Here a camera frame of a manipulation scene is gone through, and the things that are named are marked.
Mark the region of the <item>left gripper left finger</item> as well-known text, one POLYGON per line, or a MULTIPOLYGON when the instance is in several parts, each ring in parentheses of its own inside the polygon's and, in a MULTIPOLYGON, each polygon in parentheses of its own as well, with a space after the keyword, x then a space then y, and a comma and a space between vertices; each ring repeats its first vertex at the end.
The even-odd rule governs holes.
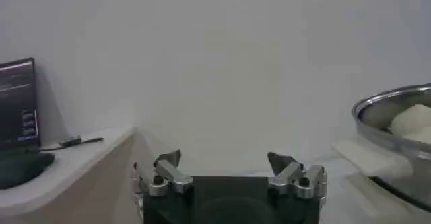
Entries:
POLYGON ((154 176, 146 177, 139 164, 133 163, 133 193, 138 196, 161 197, 168 193, 169 186, 179 194, 186 194, 193 186, 192 176, 182 173, 178 166, 182 153, 178 149, 160 154, 153 162, 154 176))

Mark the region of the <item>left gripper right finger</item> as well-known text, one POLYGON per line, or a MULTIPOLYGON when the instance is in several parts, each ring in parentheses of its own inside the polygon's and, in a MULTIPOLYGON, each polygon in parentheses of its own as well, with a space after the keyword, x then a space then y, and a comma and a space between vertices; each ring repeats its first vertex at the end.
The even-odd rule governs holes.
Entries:
POLYGON ((327 171, 322 165, 306 167, 293 157, 274 152, 267 154, 274 176, 267 179, 268 187, 279 195, 293 191, 299 199, 325 199, 327 171))

